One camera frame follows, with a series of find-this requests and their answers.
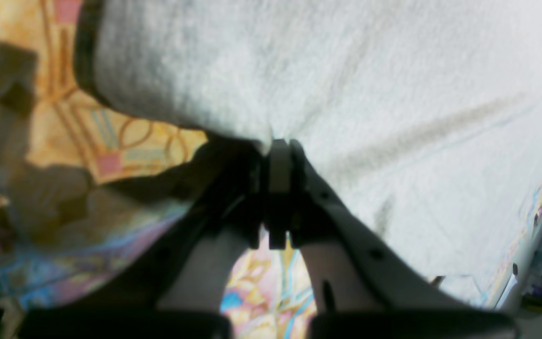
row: white fabric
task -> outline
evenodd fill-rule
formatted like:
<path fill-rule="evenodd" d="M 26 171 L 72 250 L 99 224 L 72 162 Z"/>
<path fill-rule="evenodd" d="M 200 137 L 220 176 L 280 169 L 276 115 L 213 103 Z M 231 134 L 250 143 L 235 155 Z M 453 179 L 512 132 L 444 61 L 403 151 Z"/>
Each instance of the white fabric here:
<path fill-rule="evenodd" d="M 494 272 L 542 180 L 542 0 L 115 0 L 121 112 L 298 139 L 419 273 Z"/>

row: pink pattern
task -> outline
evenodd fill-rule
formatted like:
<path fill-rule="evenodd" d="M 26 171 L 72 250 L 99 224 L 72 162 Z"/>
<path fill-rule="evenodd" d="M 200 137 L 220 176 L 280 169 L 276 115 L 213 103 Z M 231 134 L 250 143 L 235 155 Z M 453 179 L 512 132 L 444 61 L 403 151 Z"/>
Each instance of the pink pattern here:
<path fill-rule="evenodd" d="M 81 9 L 81 0 L 56 0 L 56 22 L 58 24 L 73 24 L 77 22 Z"/>
<path fill-rule="evenodd" d="M 114 174 L 122 169 L 120 154 L 108 154 L 97 159 L 97 169 L 103 176 Z"/>

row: screw hole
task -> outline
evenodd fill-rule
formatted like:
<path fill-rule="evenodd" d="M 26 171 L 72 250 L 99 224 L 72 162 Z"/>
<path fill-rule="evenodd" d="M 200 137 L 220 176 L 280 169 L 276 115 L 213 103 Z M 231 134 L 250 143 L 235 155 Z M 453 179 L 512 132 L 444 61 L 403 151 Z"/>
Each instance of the screw hole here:
<path fill-rule="evenodd" d="M 369 255 L 374 258 L 375 260 L 383 260 L 383 253 L 380 250 L 371 250 L 369 251 Z"/>

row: colorful patterned rug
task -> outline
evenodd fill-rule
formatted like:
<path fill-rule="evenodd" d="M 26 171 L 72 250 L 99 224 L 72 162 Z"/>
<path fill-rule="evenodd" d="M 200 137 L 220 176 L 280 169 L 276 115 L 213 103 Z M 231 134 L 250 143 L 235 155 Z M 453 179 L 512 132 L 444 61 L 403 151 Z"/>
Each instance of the colorful patterned rug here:
<path fill-rule="evenodd" d="M 113 112 L 77 88 L 80 6 L 0 0 L 0 305 L 8 309 L 7 335 L 25 310 L 62 305 L 107 281 L 190 205 L 176 198 L 144 206 L 111 183 L 180 168 L 206 142 L 201 131 Z M 303 258 L 291 249 L 248 252 L 235 265 L 222 311 L 239 337 L 303 337 L 316 312 Z"/>

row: white towel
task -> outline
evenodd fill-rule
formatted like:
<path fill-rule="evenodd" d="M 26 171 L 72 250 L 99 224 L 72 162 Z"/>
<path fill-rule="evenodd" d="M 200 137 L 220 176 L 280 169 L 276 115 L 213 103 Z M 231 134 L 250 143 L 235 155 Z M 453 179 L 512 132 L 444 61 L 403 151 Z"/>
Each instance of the white towel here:
<path fill-rule="evenodd" d="M 100 10 L 83 17 L 97 19 L 82 37 L 92 49 L 77 53 L 84 88 L 121 112 L 263 153 L 274 138 L 298 139 L 420 274 L 494 272 L 527 227 L 542 182 L 542 0 L 114 0 Z"/>

